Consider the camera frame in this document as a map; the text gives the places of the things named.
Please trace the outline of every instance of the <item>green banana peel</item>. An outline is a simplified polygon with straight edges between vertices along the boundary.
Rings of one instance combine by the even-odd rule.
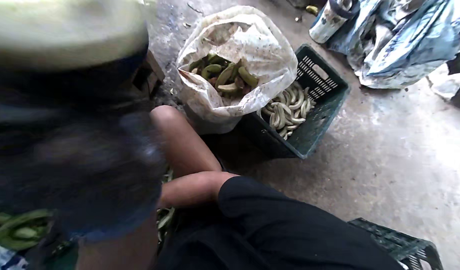
[[[48,218],[51,216],[52,213],[50,211],[41,209],[11,218],[0,227],[0,246],[14,251],[34,247],[39,243],[40,239],[46,235],[47,228],[42,229],[37,227],[35,230],[36,236],[32,239],[22,239],[21,237],[18,237],[18,235],[15,235],[15,233],[22,228],[30,227],[31,222],[34,220]]]

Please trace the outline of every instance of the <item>concrete floor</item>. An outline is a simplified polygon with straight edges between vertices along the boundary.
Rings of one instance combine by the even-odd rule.
[[[285,0],[147,1],[150,48],[167,72],[155,105],[175,106],[168,99],[169,89],[178,90],[174,63],[194,28],[183,23],[194,26],[203,17],[190,6],[209,15],[252,5],[274,21],[294,50],[312,45],[352,88],[316,153],[236,169],[343,220],[363,217],[431,240],[444,269],[460,270],[460,110],[430,92],[426,81],[408,91],[361,89],[346,64],[310,39],[315,17]],[[299,15],[301,23],[294,21]]]

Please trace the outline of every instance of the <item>plastic crate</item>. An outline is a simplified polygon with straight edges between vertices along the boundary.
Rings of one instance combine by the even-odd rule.
[[[363,218],[354,219],[348,224],[370,233],[392,258],[406,265],[408,270],[443,270],[437,248],[430,241],[371,223]]]
[[[267,115],[262,115],[262,119],[255,112],[247,114],[238,125],[252,143],[271,158],[305,159],[317,147],[349,92],[347,83],[309,45],[300,46],[295,54],[296,80],[303,88],[310,87],[309,96],[316,102],[306,121],[288,140],[270,127]]]

